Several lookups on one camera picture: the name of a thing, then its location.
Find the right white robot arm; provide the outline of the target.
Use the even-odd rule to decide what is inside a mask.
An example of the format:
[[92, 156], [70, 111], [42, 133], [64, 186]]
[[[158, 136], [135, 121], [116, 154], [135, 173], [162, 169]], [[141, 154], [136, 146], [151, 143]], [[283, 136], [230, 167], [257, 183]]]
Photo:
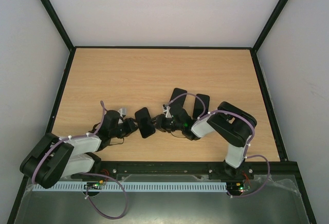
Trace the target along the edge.
[[217, 132], [228, 143], [224, 172], [231, 179], [242, 173], [242, 163], [255, 136], [256, 119], [236, 106], [222, 102], [216, 110], [192, 118], [180, 104], [164, 107], [164, 113], [152, 119], [154, 127], [172, 133], [180, 131], [189, 140], [198, 140]]

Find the black case with camera holes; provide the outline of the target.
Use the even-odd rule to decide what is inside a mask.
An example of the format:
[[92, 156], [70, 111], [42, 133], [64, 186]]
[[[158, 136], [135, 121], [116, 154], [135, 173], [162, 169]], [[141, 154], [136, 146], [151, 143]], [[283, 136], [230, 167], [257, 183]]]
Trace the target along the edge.
[[187, 91], [181, 88], [174, 88], [169, 106], [172, 107], [173, 105], [180, 105], [181, 107], [184, 106], [184, 102], [186, 100], [186, 93]]

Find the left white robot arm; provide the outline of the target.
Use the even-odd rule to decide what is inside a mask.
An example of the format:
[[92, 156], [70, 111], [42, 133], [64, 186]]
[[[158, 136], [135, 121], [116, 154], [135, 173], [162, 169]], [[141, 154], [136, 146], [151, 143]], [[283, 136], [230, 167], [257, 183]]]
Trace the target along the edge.
[[111, 145], [113, 138], [123, 140], [138, 128], [125, 109], [108, 110], [92, 130], [83, 135], [58, 137], [46, 133], [20, 165], [20, 172], [34, 184], [48, 189], [61, 178], [80, 173], [98, 173], [101, 159], [96, 152]]

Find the black phone screen up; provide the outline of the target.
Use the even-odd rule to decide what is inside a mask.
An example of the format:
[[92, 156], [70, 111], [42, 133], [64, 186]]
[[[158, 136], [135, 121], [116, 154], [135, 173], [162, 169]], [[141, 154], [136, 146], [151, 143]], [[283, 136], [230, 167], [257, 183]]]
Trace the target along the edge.
[[210, 103], [210, 96], [197, 94], [193, 107], [193, 118], [197, 119], [198, 117], [202, 117], [203, 115], [208, 113]]

